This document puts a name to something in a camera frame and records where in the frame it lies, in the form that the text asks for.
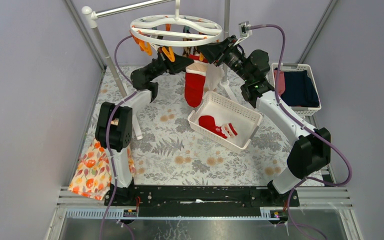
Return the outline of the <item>brown argyle sock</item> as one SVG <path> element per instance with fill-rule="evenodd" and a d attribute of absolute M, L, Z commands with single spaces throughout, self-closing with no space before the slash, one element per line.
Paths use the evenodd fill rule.
<path fill-rule="evenodd" d="M 186 34 L 190 34 L 191 33 L 190 27 L 184 26 L 182 32 Z M 189 55 L 195 55 L 195 54 L 196 54 L 196 50 L 193 46 L 186 46 L 183 48 L 183 52 L 182 52 L 183 57 L 189 57 Z"/>

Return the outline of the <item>red snowflake sock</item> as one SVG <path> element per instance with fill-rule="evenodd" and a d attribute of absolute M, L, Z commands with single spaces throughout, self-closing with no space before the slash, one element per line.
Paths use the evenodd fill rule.
<path fill-rule="evenodd" d="M 202 102 L 209 64 L 207 60 L 206 62 L 199 61 L 199 54 L 191 54 L 189 58 L 193 59 L 194 63 L 185 69 L 184 97 L 190 107 L 196 108 Z"/>

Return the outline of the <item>white round clip hanger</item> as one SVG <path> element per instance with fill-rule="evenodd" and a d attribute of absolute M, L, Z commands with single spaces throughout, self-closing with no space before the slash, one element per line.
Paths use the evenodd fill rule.
<path fill-rule="evenodd" d="M 151 47 L 196 47 L 214 43 L 223 34 L 222 27 L 209 19 L 180 14 L 181 1 L 175 1 L 173 14 L 149 15 L 130 23 L 129 32 Z M 184 26 L 190 33 L 183 33 Z"/>

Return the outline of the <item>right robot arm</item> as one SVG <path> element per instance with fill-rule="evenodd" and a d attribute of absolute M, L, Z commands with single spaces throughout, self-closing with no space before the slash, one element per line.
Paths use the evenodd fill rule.
<path fill-rule="evenodd" d="M 267 185 L 267 201 L 279 206 L 287 199 L 287 192 L 330 163 L 331 134 L 307 123 L 280 99 L 266 78 L 271 69 L 267 52 L 257 49 L 245 56 L 237 41 L 232 35 L 221 42 L 200 45 L 197 50 L 210 64 L 225 64 L 244 80 L 240 87 L 244 100 L 274 122 L 292 146 L 286 168 Z"/>

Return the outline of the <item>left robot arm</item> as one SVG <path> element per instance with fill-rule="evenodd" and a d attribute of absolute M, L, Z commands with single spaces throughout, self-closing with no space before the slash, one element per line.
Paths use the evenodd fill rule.
<path fill-rule="evenodd" d="M 127 147 L 133 137 L 133 116 L 157 95 L 159 84 L 154 80 L 165 74 L 178 74 L 193 64 L 193 60 L 175 55 L 174 61 L 162 53 L 144 67 L 130 74 L 133 93 L 124 97 L 118 104 L 104 102 L 101 104 L 95 129 L 95 139 L 99 141 L 107 154 L 111 171 L 111 185 L 116 189 L 116 199 L 124 206 L 132 204 L 135 192 L 129 186 L 133 177 L 129 170 Z"/>

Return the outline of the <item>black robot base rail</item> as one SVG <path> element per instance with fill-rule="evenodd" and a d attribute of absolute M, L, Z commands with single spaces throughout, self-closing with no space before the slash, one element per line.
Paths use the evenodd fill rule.
<path fill-rule="evenodd" d="M 110 186 L 104 205 L 131 206 L 139 217 L 260 217 L 261 208 L 299 207 L 297 193 L 255 186 Z"/>

